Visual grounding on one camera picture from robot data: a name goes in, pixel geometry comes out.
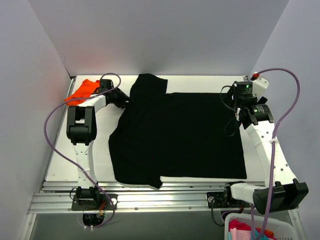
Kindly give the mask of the black t shirt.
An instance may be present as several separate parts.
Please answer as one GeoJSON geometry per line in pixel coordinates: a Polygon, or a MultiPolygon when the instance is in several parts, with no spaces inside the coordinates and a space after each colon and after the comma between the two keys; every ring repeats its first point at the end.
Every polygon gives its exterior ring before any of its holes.
{"type": "Polygon", "coordinates": [[[161,177],[247,178],[234,114],[218,93],[167,93],[140,74],[108,146],[115,180],[162,186],[161,177]]]}

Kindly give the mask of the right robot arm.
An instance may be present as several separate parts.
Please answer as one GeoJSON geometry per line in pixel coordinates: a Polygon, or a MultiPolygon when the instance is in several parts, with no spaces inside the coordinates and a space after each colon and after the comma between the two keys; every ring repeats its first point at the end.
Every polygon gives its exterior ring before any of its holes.
{"type": "Polygon", "coordinates": [[[296,209],[309,192],[305,182],[299,182],[287,163],[280,143],[273,135],[276,124],[267,99],[262,96],[267,80],[255,91],[258,81],[235,81],[222,101],[235,111],[236,125],[242,126],[251,138],[264,174],[264,186],[244,181],[229,182],[222,193],[223,203],[234,206],[239,201],[266,213],[296,209]]]}

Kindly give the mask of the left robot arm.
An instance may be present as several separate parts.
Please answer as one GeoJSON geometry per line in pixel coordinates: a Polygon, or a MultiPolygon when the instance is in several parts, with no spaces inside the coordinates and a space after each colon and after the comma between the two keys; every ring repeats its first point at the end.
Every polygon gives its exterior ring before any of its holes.
{"type": "Polygon", "coordinates": [[[124,109],[129,102],[130,98],[112,80],[100,79],[99,87],[88,99],[67,109],[66,136],[72,143],[78,168],[75,195],[90,210],[97,209],[102,201],[93,161],[93,143],[98,133],[96,113],[109,104],[124,109]]]}

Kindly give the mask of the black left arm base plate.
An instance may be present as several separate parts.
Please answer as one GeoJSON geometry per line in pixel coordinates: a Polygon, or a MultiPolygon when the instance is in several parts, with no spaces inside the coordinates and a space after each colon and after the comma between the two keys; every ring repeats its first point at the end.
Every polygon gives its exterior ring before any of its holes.
{"type": "Polygon", "coordinates": [[[109,194],[113,205],[109,203],[109,200],[104,194],[100,194],[100,200],[96,201],[93,198],[78,199],[75,195],[73,196],[71,210],[72,211],[98,211],[98,210],[114,210],[117,208],[118,195],[111,193],[109,194]]]}

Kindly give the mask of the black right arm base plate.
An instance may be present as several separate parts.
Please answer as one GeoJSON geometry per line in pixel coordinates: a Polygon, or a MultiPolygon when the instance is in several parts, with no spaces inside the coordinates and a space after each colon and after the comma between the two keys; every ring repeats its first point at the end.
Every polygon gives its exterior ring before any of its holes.
{"type": "Polygon", "coordinates": [[[208,208],[218,209],[218,208],[248,208],[250,205],[241,200],[231,199],[222,191],[214,191],[206,193],[207,206],[208,208]]]}

